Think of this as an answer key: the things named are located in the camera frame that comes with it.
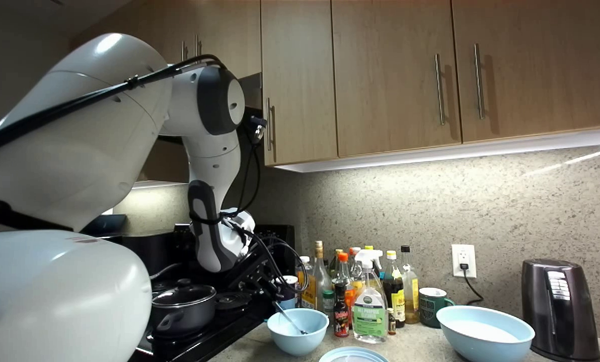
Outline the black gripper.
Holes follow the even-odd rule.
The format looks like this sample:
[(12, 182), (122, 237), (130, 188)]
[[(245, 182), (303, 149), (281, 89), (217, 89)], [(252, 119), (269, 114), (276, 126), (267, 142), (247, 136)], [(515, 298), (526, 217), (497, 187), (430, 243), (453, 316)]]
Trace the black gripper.
[(241, 262), (236, 285), (241, 292), (267, 294), (276, 299), (276, 280), (295, 273), (291, 251), (280, 245), (258, 243)]

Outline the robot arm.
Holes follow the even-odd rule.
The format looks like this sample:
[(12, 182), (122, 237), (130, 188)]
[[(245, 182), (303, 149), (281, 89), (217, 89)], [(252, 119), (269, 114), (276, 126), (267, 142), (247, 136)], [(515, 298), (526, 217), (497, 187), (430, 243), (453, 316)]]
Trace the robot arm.
[(154, 306), (145, 262), (85, 227), (132, 188), (154, 142), (184, 141), (198, 262), (229, 272), (254, 217), (224, 202), (241, 160), (239, 79), (213, 53), (168, 62), (101, 33), (0, 120), (0, 362), (127, 362)]

